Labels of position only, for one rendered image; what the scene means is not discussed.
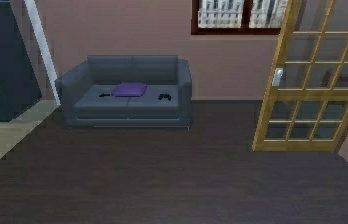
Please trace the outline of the wooden glass-paned room door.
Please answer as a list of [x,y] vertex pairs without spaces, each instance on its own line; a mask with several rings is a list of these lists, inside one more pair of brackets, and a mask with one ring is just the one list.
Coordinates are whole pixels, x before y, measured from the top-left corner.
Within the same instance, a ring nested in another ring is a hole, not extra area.
[[252,149],[333,152],[347,132],[348,0],[288,0]]

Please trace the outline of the dark red framed window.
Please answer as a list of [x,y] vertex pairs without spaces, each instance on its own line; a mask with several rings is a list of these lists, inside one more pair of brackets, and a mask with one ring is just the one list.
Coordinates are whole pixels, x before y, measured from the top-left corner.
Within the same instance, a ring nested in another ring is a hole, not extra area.
[[278,35],[288,0],[192,0],[192,35]]

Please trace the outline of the purple cushion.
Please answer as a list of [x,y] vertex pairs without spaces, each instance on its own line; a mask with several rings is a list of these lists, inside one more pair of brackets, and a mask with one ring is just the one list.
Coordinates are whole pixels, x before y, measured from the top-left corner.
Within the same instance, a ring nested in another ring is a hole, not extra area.
[[113,89],[112,95],[115,97],[141,97],[146,89],[147,85],[144,83],[121,83]]

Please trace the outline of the dark blue-grey cabinet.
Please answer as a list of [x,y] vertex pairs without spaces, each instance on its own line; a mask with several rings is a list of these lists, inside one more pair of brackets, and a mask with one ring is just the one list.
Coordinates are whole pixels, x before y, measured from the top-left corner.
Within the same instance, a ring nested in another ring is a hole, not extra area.
[[9,0],[0,0],[0,122],[17,118],[42,98]]

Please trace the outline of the dark grey sofa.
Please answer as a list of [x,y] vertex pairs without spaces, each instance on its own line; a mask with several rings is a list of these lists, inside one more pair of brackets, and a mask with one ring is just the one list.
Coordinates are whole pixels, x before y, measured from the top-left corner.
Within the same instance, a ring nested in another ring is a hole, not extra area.
[[[113,96],[121,83],[144,83],[147,89],[141,97]],[[191,126],[189,62],[176,55],[89,55],[55,86],[69,127]],[[160,94],[170,94],[171,101],[158,100]]]

